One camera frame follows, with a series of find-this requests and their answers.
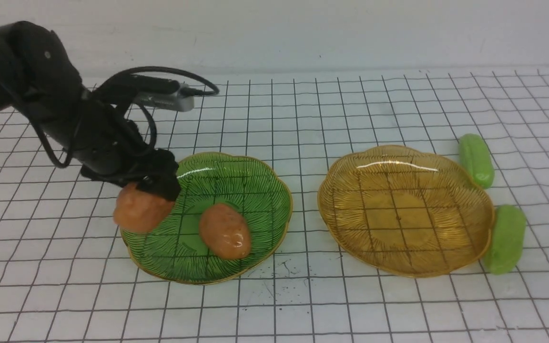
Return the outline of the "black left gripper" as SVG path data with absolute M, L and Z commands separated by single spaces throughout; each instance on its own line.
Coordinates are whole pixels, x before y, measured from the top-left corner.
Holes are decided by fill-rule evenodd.
M 138 190 L 176 202 L 182 191 L 176 158 L 155 147 L 155 121 L 147 108 L 139 105 L 150 131 L 150 138 L 144 141 L 139 126 L 126 117 L 130 107 L 107 102 L 64 103 L 63 168 L 76 159 L 82 165 L 82 176 L 89 180 L 120 187 L 136 182 Z

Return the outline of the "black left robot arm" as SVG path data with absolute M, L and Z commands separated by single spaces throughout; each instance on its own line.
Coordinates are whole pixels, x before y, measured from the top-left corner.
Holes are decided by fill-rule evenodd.
M 172 152 L 145 142 L 126 119 L 132 98 L 109 104 L 83 84 L 63 43 L 27 21 L 0 26 L 0 111 L 28 119 L 59 169 L 77 160 L 83 178 L 139 190 L 168 201 L 181 193 Z

